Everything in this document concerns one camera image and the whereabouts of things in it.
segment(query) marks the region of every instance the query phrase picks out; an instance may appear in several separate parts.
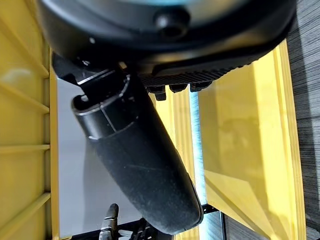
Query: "black cylindrical handle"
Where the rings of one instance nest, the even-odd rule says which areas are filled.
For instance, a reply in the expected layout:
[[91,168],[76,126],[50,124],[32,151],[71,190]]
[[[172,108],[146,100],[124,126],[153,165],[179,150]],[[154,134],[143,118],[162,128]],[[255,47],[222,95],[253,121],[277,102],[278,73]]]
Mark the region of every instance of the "black cylindrical handle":
[[156,229],[177,234],[203,211],[190,177],[145,88],[130,79],[122,92],[72,108],[97,156],[121,190]]

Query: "black metal bracket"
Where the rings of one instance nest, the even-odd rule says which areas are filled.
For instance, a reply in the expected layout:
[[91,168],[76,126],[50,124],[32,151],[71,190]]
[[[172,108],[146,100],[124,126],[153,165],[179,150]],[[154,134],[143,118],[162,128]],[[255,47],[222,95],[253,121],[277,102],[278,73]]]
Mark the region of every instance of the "black metal bracket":
[[214,213],[214,212],[218,212],[219,211],[218,209],[216,209],[215,207],[211,206],[210,204],[202,205],[202,209],[203,209],[203,213],[204,214],[210,214],[210,213]]

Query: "yellow plastic rib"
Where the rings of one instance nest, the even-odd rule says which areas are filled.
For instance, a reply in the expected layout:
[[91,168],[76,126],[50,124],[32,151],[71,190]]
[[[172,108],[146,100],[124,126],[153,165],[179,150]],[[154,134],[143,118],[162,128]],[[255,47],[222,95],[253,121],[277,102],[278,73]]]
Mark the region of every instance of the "yellow plastic rib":
[[22,56],[25,58],[28,63],[32,65],[34,70],[44,79],[49,77],[48,70],[42,65],[41,62],[39,62],[34,56],[30,54],[26,46],[23,42],[20,41],[20,39],[16,36],[14,32],[7,26],[7,24],[3,21],[3,19],[0,17],[0,30],[2,33],[9,39],[11,44],[14,45],[14,48],[22,54]]
[[29,205],[19,215],[7,223],[0,229],[0,240],[9,240],[10,236],[14,234],[23,224],[28,221],[49,199],[50,193],[44,193],[35,202]]
[[57,92],[57,77],[52,68],[52,64],[50,63],[50,183],[52,240],[60,239]]
[[0,146],[0,155],[45,151],[48,149],[50,149],[50,145]]
[[47,106],[32,99],[31,97],[25,95],[24,93],[20,92],[19,90],[15,89],[14,87],[6,83],[0,82],[0,90],[3,90],[6,94],[11,95],[12,97],[22,101],[25,104],[28,104],[29,106],[39,110],[44,114],[47,114],[50,111],[50,109]]

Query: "blue light strip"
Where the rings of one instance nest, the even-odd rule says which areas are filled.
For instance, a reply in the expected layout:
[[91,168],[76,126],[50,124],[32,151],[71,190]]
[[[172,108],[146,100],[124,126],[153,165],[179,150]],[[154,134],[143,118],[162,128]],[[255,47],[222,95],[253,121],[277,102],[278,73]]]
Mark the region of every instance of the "blue light strip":
[[[191,115],[191,133],[194,159],[195,189],[202,205],[207,204],[206,181],[204,171],[204,159],[202,152],[201,127],[199,118],[198,93],[190,92],[190,115]],[[201,240],[210,240],[209,218],[205,215],[199,226],[199,237]]]

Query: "gray surface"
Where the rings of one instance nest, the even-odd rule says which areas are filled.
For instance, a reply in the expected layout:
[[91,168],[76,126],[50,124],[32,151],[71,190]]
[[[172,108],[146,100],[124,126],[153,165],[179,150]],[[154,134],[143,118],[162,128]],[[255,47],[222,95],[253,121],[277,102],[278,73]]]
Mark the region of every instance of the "gray surface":
[[225,217],[225,228],[227,240],[267,240],[228,216]]
[[119,205],[119,223],[141,215],[121,192],[94,151],[71,111],[71,100],[81,90],[58,80],[60,237],[101,228],[112,203]]
[[308,240],[320,238],[320,1],[299,0],[288,37]]

